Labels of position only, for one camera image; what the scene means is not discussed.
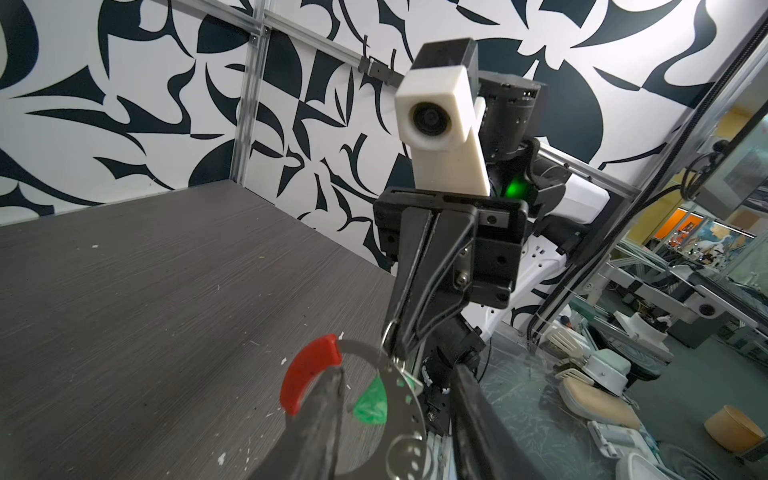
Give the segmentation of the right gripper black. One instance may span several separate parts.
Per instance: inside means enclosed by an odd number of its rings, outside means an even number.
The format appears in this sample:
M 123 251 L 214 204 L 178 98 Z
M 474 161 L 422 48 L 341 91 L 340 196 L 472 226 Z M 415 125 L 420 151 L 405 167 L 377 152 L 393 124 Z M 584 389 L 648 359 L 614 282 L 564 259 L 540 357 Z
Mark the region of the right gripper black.
M 388 357 L 412 353 L 470 302 L 509 303 L 527 214 L 514 199 L 397 187 L 379 196 L 381 250 L 398 264 L 382 334 Z

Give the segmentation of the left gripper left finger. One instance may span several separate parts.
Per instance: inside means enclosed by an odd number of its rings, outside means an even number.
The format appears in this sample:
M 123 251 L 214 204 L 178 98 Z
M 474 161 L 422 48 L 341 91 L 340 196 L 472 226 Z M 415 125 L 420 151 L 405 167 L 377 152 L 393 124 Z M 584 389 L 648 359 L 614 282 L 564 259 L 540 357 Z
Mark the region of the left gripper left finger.
M 345 378 L 326 370 L 251 479 L 332 479 L 341 437 Z

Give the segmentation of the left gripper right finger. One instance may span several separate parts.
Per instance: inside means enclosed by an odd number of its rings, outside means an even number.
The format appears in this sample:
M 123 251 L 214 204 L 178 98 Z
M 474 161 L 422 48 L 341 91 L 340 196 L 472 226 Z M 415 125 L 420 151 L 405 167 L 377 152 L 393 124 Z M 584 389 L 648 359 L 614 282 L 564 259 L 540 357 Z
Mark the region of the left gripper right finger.
M 485 398 L 469 368 L 456 366 L 450 377 L 449 415 L 453 456 L 459 479 L 543 479 Z

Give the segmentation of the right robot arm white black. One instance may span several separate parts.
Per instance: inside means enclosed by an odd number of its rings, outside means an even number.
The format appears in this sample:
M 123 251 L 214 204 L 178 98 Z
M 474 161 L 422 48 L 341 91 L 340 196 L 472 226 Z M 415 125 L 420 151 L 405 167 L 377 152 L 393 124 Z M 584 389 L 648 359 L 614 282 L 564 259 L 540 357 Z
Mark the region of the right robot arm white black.
M 609 193 L 542 158 L 526 131 L 542 84 L 461 67 L 409 72 L 396 94 L 414 184 L 374 205 L 398 271 L 381 350 L 412 360 L 426 429 L 450 426 L 457 366 L 476 379 L 495 329 L 563 270 Z

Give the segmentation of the red key tag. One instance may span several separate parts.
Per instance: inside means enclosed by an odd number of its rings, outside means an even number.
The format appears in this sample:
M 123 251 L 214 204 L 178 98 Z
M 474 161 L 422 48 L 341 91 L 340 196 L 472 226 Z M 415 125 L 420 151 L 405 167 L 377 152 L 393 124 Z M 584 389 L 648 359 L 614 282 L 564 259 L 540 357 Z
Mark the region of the red key tag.
M 342 364 L 339 339 L 335 334 L 321 336 L 307 344 L 291 361 L 283 377 L 280 405 L 294 417 L 310 383 L 330 367 Z

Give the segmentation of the large wire keyring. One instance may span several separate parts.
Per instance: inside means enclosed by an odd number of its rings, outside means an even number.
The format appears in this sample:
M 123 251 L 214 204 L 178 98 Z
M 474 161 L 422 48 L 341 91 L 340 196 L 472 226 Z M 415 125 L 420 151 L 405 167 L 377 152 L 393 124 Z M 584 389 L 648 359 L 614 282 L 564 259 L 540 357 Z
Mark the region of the large wire keyring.
M 376 449 L 356 469 L 340 479 L 424 479 L 428 476 L 429 448 L 417 393 L 398 360 L 381 347 L 357 340 L 331 340 L 342 354 L 356 356 L 376 369 L 385 390 L 387 421 Z

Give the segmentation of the green key tag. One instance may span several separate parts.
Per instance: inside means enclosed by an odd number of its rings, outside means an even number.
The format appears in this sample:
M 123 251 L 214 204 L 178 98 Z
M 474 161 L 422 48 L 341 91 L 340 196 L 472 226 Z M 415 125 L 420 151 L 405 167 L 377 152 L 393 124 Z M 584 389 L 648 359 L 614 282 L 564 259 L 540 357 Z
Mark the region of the green key tag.
M 387 394 L 380 376 L 376 376 L 354 405 L 352 414 L 366 425 L 385 425 L 388 416 Z

